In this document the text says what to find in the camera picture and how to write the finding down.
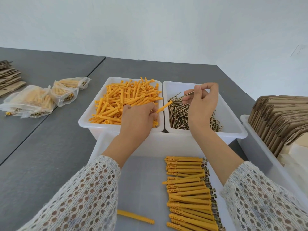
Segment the gray table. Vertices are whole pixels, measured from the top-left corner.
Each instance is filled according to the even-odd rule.
[[[77,99],[57,108],[0,166],[0,227],[15,230],[31,219],[59,188],[89,160],[95,139],[78,120],[111,76],[160,81],[215,81],[237,117],[251,111],[254,100],[217,66],[106,58],[90,75]],[[231,147],[243,158],[237,142]]]
[[[88,76],[105,57],[81,54],[65,54],[35,50],[0,48],[0,61],[13,61],[13,66],[22,71],[22,80],[27,85],[48,87],[55,80]],[[44,121],[45,117],[20,119],[5,117],[0,112],[0,165]]]

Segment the wall switch plate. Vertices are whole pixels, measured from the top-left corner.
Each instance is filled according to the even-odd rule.
[[[308,45],[298,45],[290,57],[307,54]]]

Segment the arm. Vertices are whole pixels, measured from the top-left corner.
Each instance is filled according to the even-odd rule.
[[[203,89],[210,88],[210,93]],[[190,103],[190,131],[224,184],[221,192],[238,230],[307,230],[308,215],[294,196],[244,162],[214,131],[210,117],[218,102],[218,85],[205,83],[184,92]]]
[[[154,103],[124,106],[120,134],[19,230],[113,230],[120,168],[149,135],[157,118],[151,110],[156,111]]]

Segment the white plastic bin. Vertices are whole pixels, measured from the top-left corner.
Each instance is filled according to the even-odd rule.
[[[103,130],[89,163],[101,155],[118,134],[107,129]],[[166,226],[166,222],[170,221],[168,217],[170,211],[166,205],[168,201],[166,185],[162,185],[162,182],[167,180],[164,161],[167,155],[204,157],[201,149],[190,136],[163,132],[151,133],[129,157],[121,170],[118,209],[154,219],[155,224],[117,216],[116,231],[173,230]],[[227,231],[235,231],[225,200],[220,196],[223,186],[209,163],[208,169],[211,185],[216,189],[221,222]]]
[[[164,104],[168,102],[171,97],[174,97],[176,94],[180,93],[178,97],[184,95],[184,91],[194,88],[195,83],[183,83],[183,82],[163,82],[163,97]],[[178,130],[170,127],[169,123],[169,110],[168,107],[165,108],[165,128],[169,133],[178,133],[183,135],[191,135],[190,130]],[[214,117],[220,121],[220,124],[223,126],[221,132],[217,132],[218,136],[221,139],[229,144],[235,139],[244,139],[247,136],[247,132],[242,126],[241,122],[237,119],[235,114],[229,108],[227,103],[219,94],[218,104],[216,111],[214,112]]]
[[[120,132],[120,125],[107,125],[107,124],[96,124],[96,123],[90,123],[88,121],[90,118],[92,118],[92,114],[94,114],[95,111],[95,106],[94,106],[94,101],[99,100],[100,97],[103,97],[103,94],[106,93],[106,86],[111,84],[111,83],[120,83],[121,80],[124,82],[129,81],[131,78],[120,78],[120,77],[109,77],[107,81],[105,82],[104,86],[101,88],[101,90],[97,93],[96,97],[94,100],[90,103],[89,107],[86,109],[86,111],[83,113],[81,118],[78,121],[78,124],[81,127],[88,128],[90,132],[93,134],[95,139],[98,139],[99,134],[103,131],[103,129],[108,129],[110,131],[115,131],[115,132]],[[153,87],[156,86],[156,83],[159,84],[158,90],[162,90],[161,82],[160,81],[155,81],[150,83]],[[163,106],[163,100],[158,100],[158,108],[161,108]],[[158,115],[158,126],[156,128],[152,128],[151,132],[162,132],[164,130],[164,114],[163,112],[160,112]]]
[[[308,198],[251,127],[248,118],[249,115],[240,117],[248,136],[245,139],[237,140],[245,155],[268,178],[292,192],[304,208],[308,210]]]

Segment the knit sleeve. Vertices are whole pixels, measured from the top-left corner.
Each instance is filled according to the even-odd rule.
[[[249,161],[226,182],[222,197],[238,230],[308,230],[308,216],[292,193]]]
[[[65,183],[19,230],[114,230],[120,174],[113,159],[99,156]]]

